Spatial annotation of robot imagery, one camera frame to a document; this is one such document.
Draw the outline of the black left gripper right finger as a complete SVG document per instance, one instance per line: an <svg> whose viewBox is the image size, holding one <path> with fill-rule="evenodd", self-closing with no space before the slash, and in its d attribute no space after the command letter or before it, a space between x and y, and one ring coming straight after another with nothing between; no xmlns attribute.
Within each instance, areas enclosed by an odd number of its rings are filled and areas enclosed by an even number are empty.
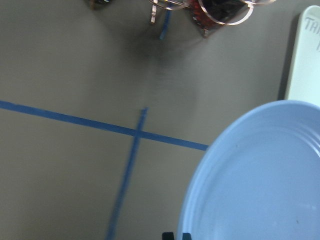
<svg viewBox="0 0 320 240"><path fill-rule="evenodd" d="M188 232L182 233L182 240L191 240L191 234Z"/></svg>

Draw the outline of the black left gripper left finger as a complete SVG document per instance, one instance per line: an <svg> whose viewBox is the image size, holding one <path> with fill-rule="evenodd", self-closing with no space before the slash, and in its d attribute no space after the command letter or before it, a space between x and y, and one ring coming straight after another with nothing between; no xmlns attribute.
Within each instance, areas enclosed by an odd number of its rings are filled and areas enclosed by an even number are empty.
<svg viewBox="0 0 320 240"><path fill-rule="evenodd" d="M163 232L161 235L162 240L175 240L173 232Z"/></svg>

